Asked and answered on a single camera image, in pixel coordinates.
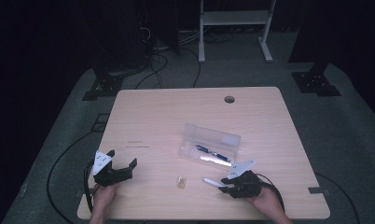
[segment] black metal base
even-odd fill
[[[118,95],[118,92],[121,90],[123,80],[124,78],[113,77],[113,79],[110,81],[100,83],[98,79],[96,79],[92,84],[90,91],[86,91],[82,101],[95,101],[97,100],[97,97]]]
[[[310,72],[294,72],[301,93],[316,93],[318,96],[341,96],[337,88],[331,85],[324,75],[313,75]]]

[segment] person's right hand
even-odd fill
[[[250,204],[252,204],[257,211],[259,211],[264,216],[270,218],[277,224],[290,224],[292,221],[284,213],[280,202],[278,201],[275,193],[267,188],[262,187],[261,192],[256,197],[246,199]]]

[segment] small beige object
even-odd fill
[[[179,176],[178,177],[178,182],[176,182],[176,186],[178,186],[179,188],[184,188],[185,187],[185,184],[187,182],[187,179],[183,176]]]

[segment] white pen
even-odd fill
[[[226,185],[222,184],[222,183],[219,183],[219,182],[216,182],[212,179],[208,179],[208,178],[205,178],[203,177],[202,180],[205,182],[205,183],[208,183],[210,185],[213,185],[215,187],[225,187]]]

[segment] dark background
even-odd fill
[[[138,7],[144,2],[132,1]],[[171,45],[177,43],[173,40],[176,26],[198,28],[199,1],[150,2],[154,6],[152,10],[146,8],[147,18],[142,19],[138,8],[137,20],[151,23],[157,36],[165,33],[163,38],[169,38]],[[145,55],[141,47],[126,49],[126,33],[130,32],[115,31],[104,18],[106,10],[95,7],[100,1],[90,3],[91,6],[83,6],[65,0],[0,0],[0,222],[70,91],[101,58],[91,35],[110,51],[114,50],[112,59],[118,63],[136,62],[133,59]],[[206,1],[208,8],[215,8],[216,4],[217,1]],[[224,9],[266,4],[264,0],[255,5],[247,0],[233,1],[225,4]],[[156,30],[156,23],[170,18],[174,18],[167,23],[170,29]],[[89,33],[87,27],[95,29]],[[327,57],[350,77],[375,112],[375,1],[278,0],[271,29],[285,32],[297,28],[299,35],[290,62]],[[115,32],[118,37],[127,38],[124,43],[105,41]],[[136,55],[126,57],[126,51]]]

